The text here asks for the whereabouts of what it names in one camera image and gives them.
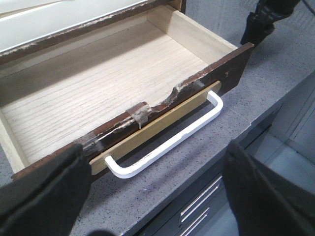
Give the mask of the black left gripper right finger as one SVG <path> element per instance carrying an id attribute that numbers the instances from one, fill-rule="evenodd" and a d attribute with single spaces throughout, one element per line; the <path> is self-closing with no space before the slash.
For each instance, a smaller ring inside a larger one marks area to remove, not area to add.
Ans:
<path id="1" fill-rule="evenodd" d="M 241 236 L 313 236 L 315 196 L 253 158 L 232 141 L 225 188 Z"/>

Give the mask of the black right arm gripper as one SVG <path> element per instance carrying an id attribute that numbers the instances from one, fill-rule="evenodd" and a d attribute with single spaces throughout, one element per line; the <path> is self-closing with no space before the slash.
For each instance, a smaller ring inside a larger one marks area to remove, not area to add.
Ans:
<path id="1" fill-rule="evenodd" d="M 298 0 L 260 0 L 255 12 L 250 12 L 241 44 L 248 42 L 257 46 L 275 29 L 274 22 L 292 15 Z"/>

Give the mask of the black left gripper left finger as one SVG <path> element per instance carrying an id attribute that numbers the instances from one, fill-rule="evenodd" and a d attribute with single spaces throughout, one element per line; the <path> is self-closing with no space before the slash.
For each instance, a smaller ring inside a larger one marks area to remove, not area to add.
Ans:
<path id="1" fill-rule="evenodd" d="M 0 189 L 2 236 L 67 236 L 89 194 L 91 166 L 81 145 Z"/>

